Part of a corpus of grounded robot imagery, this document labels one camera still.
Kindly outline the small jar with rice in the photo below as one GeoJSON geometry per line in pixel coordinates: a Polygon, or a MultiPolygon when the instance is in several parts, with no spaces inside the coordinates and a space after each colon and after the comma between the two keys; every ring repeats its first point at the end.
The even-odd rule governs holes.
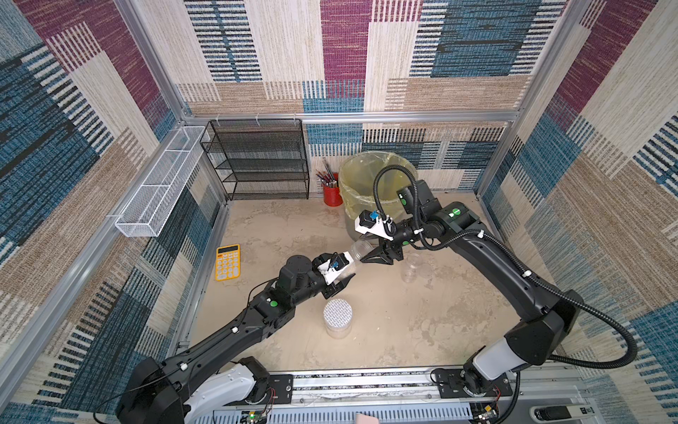
{"type": "Polygon", "coordinates": [[[401,270],[402,281],[406,284],[413,283],[418,278],[418,274],[423,266],[424,261],[420,254],[410,254],[404,258],[401,270]]]}

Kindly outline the bin with yellow bag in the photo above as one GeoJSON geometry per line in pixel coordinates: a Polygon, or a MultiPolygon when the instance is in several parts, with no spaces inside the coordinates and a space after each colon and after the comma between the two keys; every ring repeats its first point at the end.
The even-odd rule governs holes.
{"type": "MultiPolygon", "coordinates": [[[[363,210],[377,210],[374,201],[374,180],[379,171],[389,165],[403,166],[418,179],[418,172],[407,159],[388,152],[359,153],[350,157],[340,167],[339,188],[344,201],[346,230],[353,240],[361,237],[355,230],[355,219],[363,210]]],[[[380,179],[378,194],[381,206],[396,221],[405,216],[397,191],[409,184],[409,178],[401,171],[388,171],[380,179]]]]}

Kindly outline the clear plastic jar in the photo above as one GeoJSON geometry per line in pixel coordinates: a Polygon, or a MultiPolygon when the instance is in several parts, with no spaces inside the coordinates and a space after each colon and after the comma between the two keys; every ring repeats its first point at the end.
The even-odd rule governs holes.
{"type": "Polygon", "coordinates": [[[349,249],[349,254],[353,261],[359,263],[374,250],[374,246],[368,240],[356,240],[349,249]]]}

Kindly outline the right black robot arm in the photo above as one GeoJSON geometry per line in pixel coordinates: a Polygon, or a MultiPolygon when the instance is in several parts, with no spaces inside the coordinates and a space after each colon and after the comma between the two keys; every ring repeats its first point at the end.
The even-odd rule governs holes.
{"type": "Polygon", "coordinates": [[[390,171],[399,171],[410,182],[397,191],[397,201],[409,218],[397,223],[381,204],[375,210],[362,211],[354,221],[356,231],[376,236],[380,241],[364,263],[390,265],[401,261],[404,246],[416,242],[430,252],[449,248],[471,263],[508,300],[520,318],[503,337],[482,347],[464,364],[460,378],[469,395],[483,396],[506,373],[518,373],[548,360],[584,369],[619,369],[637,358],[637,341],[621,323],[585,304],[576,291],[563,292],[537,275],[492,235],[464,203],[455,201],[441,206],[427,183],[414,178],[401,165],[386,166],[375,178],[380,180],[390,171]],[[555,354],[580,312],[602,321],[623,338],[626,351],[621,358],[596,362],[555,354]]]}

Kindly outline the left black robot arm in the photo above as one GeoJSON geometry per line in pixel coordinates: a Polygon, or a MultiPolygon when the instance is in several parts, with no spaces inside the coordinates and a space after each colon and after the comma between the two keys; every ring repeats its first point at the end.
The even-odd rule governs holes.
{"type": "Polygon", "coordinates": [[[257,360],[240,360],[225,374],[220,369],[289,323],[300,303],[340,293],[353,278],[355,263],[348,252],[314,260],[291,256],[277,277],[257,286],[230,323],[182,353],[138,364],[116,417],[122,423],[193,423],[222,405],[262,396],[268,372],[257,360]]]}

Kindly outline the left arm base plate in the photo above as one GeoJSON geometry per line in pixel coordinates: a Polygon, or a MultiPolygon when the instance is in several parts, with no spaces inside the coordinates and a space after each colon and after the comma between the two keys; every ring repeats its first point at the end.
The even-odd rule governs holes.
{"type": "Polygon", "coordinates": [[[293,374],[271,374],[266,381],[256,380],[254,388],[244,400],[232,401],[224,406],[266,406],[291,404],[294,388],[293,374]]]}

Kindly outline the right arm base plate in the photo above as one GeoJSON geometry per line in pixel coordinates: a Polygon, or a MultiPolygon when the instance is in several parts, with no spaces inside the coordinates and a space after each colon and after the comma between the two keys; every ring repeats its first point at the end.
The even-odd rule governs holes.
{"type": "Polygon", "coordinates": [[[508,376],[501,375],[494,381],[487,380],[481,374],[466,369],[433,369],[429,378],[438,388],[442,399],[511,397],[514,390],[508,376]]]}

